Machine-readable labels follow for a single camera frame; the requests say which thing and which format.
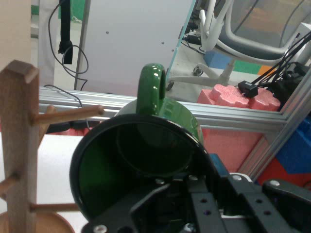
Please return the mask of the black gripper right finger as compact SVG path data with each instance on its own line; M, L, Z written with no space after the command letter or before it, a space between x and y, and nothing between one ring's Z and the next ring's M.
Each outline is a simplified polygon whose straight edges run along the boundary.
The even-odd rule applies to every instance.
M271 179L259 186L230 175L217 155L196 155L189 189L197 233L309 233L311 192Z

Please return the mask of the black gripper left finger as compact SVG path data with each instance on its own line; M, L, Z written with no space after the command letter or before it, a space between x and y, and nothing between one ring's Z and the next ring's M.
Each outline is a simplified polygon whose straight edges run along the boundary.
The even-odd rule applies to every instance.
M84 233L217 233L219 212L203 179L135 189L99 216Z

